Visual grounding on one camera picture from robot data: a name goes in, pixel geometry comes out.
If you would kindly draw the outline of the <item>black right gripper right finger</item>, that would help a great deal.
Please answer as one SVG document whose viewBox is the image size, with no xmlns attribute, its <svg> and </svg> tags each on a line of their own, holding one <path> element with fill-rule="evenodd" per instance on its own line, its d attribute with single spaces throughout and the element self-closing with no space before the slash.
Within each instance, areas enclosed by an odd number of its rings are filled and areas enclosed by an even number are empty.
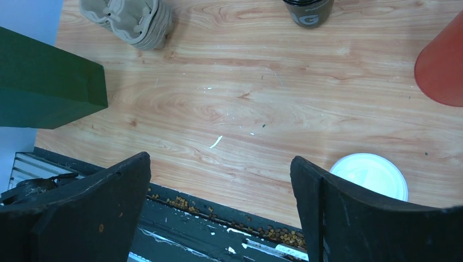
<svg viewBox="0 0 463 262">
<path fill-rule="evenodd" d="M 381 195 L 297 156 L 290 178 L 309 261 L 462 261 L 462 207 Z"/>
</svg>

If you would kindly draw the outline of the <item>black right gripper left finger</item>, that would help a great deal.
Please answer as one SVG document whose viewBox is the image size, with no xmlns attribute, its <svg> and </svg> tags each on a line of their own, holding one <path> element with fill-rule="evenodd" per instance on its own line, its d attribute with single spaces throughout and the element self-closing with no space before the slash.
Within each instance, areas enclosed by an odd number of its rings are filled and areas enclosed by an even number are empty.
<svg viewBox="0 0 463 262">
<path fill-rule="evenodd" d="M 19 182 L 1 194 L 1 261 L 126 261 L 150 178 L 140 152 L 83 178 Z"/>
</svg>

